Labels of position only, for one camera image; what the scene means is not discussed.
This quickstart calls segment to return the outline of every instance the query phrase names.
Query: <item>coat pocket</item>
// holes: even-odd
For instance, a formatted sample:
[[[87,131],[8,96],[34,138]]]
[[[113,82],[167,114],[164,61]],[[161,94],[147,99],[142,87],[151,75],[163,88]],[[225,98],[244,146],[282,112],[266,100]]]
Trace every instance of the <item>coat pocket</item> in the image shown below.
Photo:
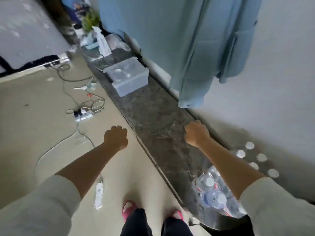
[[[197,42],[184,79],[206,80],[215,76],[221,48],[222,39]]]
[[[223,55],[220,78],[239,75],[245,67],[252,44],[255,25],[245,31],[234,32]]]

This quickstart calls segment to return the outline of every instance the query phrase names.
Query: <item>fist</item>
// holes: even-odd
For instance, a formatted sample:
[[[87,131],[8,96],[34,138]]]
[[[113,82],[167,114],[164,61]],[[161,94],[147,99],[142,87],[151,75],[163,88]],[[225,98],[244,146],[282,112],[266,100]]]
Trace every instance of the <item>fist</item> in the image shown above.
[[[185,141],[198,148],[205,140],[211,139],[208,129],[199,120],[186,125],[185,131]]]
[[[121,126],[112,126],[104,134],[104,144],[117,152],[123,150],[128,145],[127,129],[122,129]]]

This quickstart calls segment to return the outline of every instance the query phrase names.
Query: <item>white sleeve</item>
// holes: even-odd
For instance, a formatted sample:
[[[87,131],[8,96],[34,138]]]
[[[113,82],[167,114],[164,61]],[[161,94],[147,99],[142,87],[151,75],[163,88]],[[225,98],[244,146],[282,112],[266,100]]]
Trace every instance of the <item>white sleeve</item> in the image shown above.
[[[80,194],[71,181],[51,176],[0,211],[0,235],[66,236],[80,202]]]
[[[296,199],[271,178],[261,178],[242,193],[240,201],[255,235],[314,235],[315,206]]]

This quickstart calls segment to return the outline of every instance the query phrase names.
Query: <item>extension cord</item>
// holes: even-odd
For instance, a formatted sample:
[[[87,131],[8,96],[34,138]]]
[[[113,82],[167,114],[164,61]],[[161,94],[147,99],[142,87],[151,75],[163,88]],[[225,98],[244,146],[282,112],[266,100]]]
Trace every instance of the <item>extension cord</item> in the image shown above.
[[[78,111],[73,111],[76,122],[80,122],[84,119],[93,117],[93,112],[91,110],[79,109]]]

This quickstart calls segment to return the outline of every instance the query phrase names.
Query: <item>foot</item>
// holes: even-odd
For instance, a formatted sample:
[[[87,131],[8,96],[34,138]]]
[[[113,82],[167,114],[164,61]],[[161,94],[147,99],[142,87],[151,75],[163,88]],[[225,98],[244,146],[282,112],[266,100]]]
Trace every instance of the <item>foot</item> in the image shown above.
[[[135,211],[136,209],[138,209],[137,205],[131,201],[131,200],[128,200],[125,205],[123,206],[122,210],[121,210],[121,214],[126,222],[128,216],[133,212]]]
[[[173,214],[170,215],[170,217],[174,219],[181,219],[182,221],[184,221],[183,214],[179,210],[175,210]]]

